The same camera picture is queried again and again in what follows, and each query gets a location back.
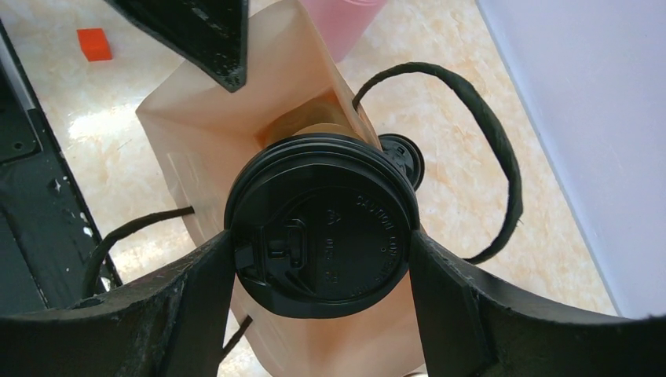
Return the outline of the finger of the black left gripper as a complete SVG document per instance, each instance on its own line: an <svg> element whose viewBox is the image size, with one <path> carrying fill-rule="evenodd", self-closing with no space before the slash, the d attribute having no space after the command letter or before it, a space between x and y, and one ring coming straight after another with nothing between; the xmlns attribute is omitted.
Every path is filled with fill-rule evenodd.
<svg viewBox="0 0 666 377"><path fill-rule="evenodd" d="M247 82L248 0L107 0L228 92Z"/></svg>

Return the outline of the black coffee cup lid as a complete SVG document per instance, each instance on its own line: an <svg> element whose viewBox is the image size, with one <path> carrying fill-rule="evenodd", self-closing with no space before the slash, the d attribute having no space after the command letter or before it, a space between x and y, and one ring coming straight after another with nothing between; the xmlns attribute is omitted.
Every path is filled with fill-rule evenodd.
<svg viewBox="0 0 666 377"><path fill-rule="evenodd" d="M408 269L415 190L382 150L338 134L288 137L240 171L225 206L238 279L282 317L329 319L386 297Z"/></svg>

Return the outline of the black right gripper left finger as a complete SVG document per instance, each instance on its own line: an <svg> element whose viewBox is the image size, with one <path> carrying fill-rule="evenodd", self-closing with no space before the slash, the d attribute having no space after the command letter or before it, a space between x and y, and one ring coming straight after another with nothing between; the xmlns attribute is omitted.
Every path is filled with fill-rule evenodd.
<svg viewBox="0 0 666 377"><path fill-rule="evenodd" d="M228 232L68 309L1 319L4 376L214 376L235 264Z"/></svg>

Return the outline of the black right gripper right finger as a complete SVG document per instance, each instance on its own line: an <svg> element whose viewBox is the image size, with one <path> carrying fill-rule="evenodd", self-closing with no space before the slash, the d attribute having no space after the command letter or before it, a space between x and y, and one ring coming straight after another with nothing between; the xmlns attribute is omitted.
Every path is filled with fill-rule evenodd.
<svg viewBox="0 0 666 377"><path fill-rule="evenodd" d="M410 279L431 376L662 376L665 319L535 295L412 234Z"/></svg>

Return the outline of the brown paper coffee cup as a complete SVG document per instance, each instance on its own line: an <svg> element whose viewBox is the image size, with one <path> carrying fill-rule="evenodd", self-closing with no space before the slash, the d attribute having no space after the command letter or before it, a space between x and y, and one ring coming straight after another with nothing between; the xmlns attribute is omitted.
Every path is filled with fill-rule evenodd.
<svg viewBox="0 0 666 377"><path fill-rule="evenodd" d="M258 142L266 147L288 137L318 133L361 139L337 105L312 100L274 119L258 136Z"/></svg>

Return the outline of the orange paper bag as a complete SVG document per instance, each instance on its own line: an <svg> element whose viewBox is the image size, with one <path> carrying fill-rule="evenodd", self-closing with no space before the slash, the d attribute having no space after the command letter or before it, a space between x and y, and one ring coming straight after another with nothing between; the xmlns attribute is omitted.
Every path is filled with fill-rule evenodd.
<svg viewBox="0 0 666 377"><path fill-rule="evenodd" d="M408 62L346 85L305 7L279 1L114 1L133 26L184 58L137 110L196 243L229 236L231 302L275 376L402 376L423 363L412 259L422 232L414 145L378 135L360 106L380 82L424 74L462 101L508 183L501 251L523 211L505 129L462 76Z"/></svg>

